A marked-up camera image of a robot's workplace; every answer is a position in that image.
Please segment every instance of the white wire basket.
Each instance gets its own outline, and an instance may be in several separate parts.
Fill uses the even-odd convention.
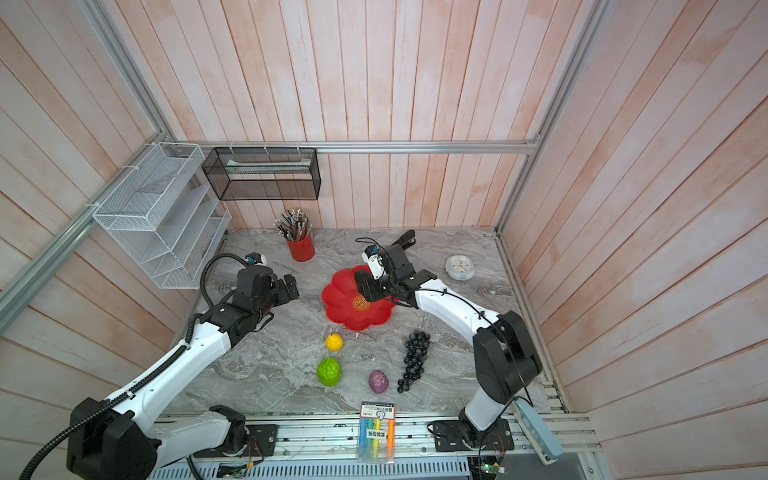
[[[209,184],[185,191],[202,161],[198,145],[156,145],[94,214],[160,288],[198,288],[231,219]]]

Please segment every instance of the red cup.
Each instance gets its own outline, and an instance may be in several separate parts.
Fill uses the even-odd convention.
[[[304,240],[298,242],[288,242],[288,248],[290,249],[290,256],[297,262],[306,262],[310,258],[315,256],[315,244],[312,243],[312,234],[307,234]]]

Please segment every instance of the lemon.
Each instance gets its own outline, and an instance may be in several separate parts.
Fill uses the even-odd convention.
[[[341,380],[341,365],[335,359],[325,359],[317,366],[317,377],[325,386],[334,386]]]
[[[326,346],[331,352],[338,352],[344,346],[344,340],[341,338],[341,335],[334,333],[326,338]]]

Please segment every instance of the white clock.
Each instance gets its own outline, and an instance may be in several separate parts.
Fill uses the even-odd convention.
[[[453,255],[445,261],[445,271],[454,280],[469,280],[475,275],[475,264],[466,255]]]

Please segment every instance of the green fruit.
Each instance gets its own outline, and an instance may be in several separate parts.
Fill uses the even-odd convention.
[[[317,377],[325,386],[334,386],[341,380],[341,365],[335,359],[325,359],[317,366]]]

